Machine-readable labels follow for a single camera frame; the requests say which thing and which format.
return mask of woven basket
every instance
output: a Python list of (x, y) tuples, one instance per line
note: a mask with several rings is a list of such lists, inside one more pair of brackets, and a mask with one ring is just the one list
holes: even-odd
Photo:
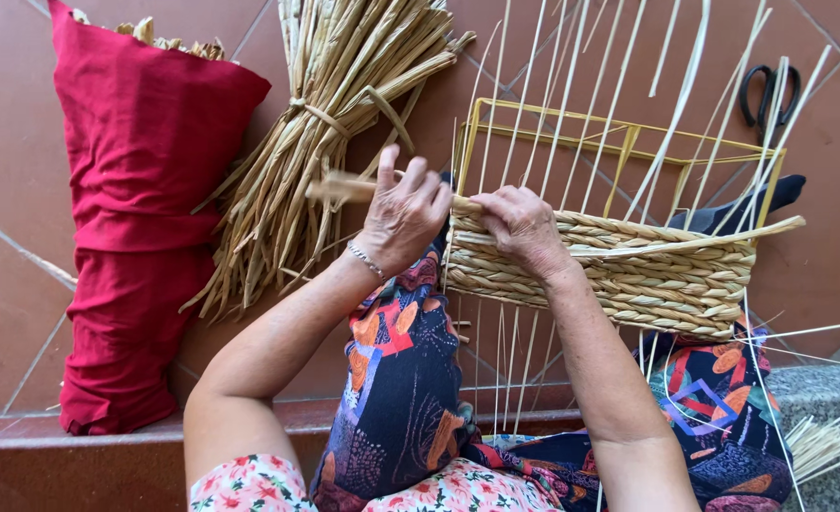
[[(557, 211), (563, 243), (584, 267), (610, 320), (728, 341), (755, 263), (755, 249), (736, 241), (793, 229), (801, 217), (729, 237), (710, 237)], [(453, 216), (449, 288), (536, 308), (543, 289), (495, 249), (473, 213)]]

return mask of woman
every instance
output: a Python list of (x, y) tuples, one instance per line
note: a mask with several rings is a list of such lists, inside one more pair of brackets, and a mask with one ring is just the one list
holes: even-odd
[[(711, 372), (710, 360), (699, 356), (715, 348), (666, 336), (657, 353), (667, 365), (657, 357), (648, 385), (562, 245), (550, 206), (524, 188), (472, 201), (484, 207), (481, 222), (498, 250), (537, 279), (549, 299), (587, 432), (510, 449), (481, 444), (470, 407), (457, 400), (458, 340), (447, 300), (434, 291), (452, 192), (419, 157), (396, 182), (397, 155), (397, 146), (383, 151), (365, 227), (349, 250), (228, 343), (192, 391), (184, 418), (191, 510), (595, 510), (601, 495), (614, 510), (698, 510), (699, 502), (707, 510), (732, 504), (772, 510), (786, 498), (783, 452), (768, 441), (763, 422), (749, 423), (746, 399), (737, 406), (686, 390), (687, 406), (667, 401), (666, 412), (657, 406), (666, 393), (653, 387), (675, 378), (676, 393), (705, 383), (696, 375), (706, 372), (717, 390), (730, 385), (722, 380), (733, 368), (714, 374), (718, 367)], [(323, 314), (304, 321), (303, 311)], [(349, 313), (348, 381), (307, 491), (270, 403)], [(736, 345), (747, 348), (728, 357), (745, 362), (750, 348)], [(670, 360), (663, 351), (674, 349)], [(743, 366), (733, 384), (754, 392), (759, 378)], [(722, 421), (707, 421), (715, 414), (702, 405), (708, 402), (721, 403)], [(707, 420), (679, 422), (701, 414)], [(709, 424), (717, 430), (701, 430)], [(764, 463), (764, 488), (728, 488), (734, 463), (726, 444), (734, 428), (742, 465)], [(758, 438), (760, 452), (746, 456)], [(702, 473), (708, 462), (715, 466)], [(754, 472), (736, 479), (753, 481)]]

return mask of woven row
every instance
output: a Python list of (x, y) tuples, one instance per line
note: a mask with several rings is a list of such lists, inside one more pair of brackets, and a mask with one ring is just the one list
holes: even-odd
[[(668, 245), (702, 238), (699, 233), (556, 212), (557, 227), (569, 249), (619, 250)], [(463, 234), (486, 234), (476, 215), (453, 216), (447, 259), (449, 288), (537, 308), (548, 307), (543, 289), (494, 245)], [(575, 257), (610, 320), (666, 332), (727, 341), (755, 263), (745, 243), (699, 249), (653, 251), (639, 255)]]

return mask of floral print fabric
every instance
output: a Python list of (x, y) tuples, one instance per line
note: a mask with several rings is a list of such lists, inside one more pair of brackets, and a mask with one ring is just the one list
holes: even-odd
[[(300, 472), (286, 459), (239, 457), (203, 476), (191, 491), (191, 512), (313, 512)], [(558, 512), (536, 486), (456, 458), (442, 471), (410, 488), (370, 500), (365, 512), (525, 510)]]

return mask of woman's left hand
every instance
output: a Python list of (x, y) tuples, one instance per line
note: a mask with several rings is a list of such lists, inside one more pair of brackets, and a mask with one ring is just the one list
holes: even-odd
[(400, 148), (382, 150), (373, 202), (364, 229), (354, 245), (388, 277), (401, 274), (436, 238), (452, 206), (452, 191), (439, 174), (426, 169), (426, 159), (414, 157), (400, 182), (394, 181), (394, 161)]

